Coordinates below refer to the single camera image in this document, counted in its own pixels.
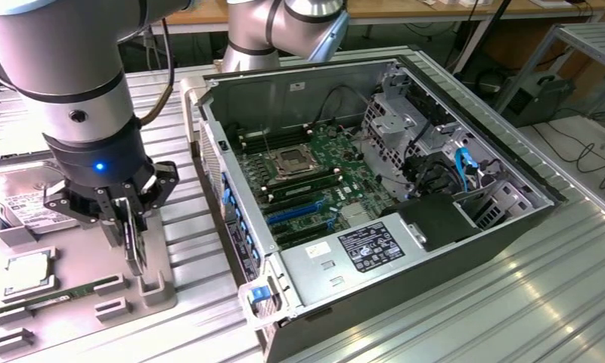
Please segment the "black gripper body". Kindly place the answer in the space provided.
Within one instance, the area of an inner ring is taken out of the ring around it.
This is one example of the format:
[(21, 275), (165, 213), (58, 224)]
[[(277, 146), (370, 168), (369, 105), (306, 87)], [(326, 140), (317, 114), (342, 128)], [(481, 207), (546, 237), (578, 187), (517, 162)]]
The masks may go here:
[(77, 143), (48, 135), (44, 140), (64, 174), (65, 187), (89, 197), (97, 189), (130, 183), (140, 194), (177, 182), (173, 162), (153, 163), (146, 155), (138, 120), (108, 138)]

